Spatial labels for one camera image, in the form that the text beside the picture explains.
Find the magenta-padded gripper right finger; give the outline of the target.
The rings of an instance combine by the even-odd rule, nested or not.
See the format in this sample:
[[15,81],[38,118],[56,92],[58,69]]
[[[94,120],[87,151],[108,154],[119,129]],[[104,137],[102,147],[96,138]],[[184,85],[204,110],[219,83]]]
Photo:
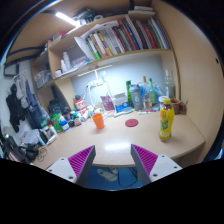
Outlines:
[[131,145],[131,156],[143,185],[181,170],[181,167],[167,155],[156,155],[134,144]]

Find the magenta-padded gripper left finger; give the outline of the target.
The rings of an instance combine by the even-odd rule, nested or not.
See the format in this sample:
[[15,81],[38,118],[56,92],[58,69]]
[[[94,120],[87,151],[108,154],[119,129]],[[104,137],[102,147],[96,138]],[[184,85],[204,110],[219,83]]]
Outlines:
[[95,146],[90,146],[69,158],[59,158],[47,172],[84,187],[95,156]]

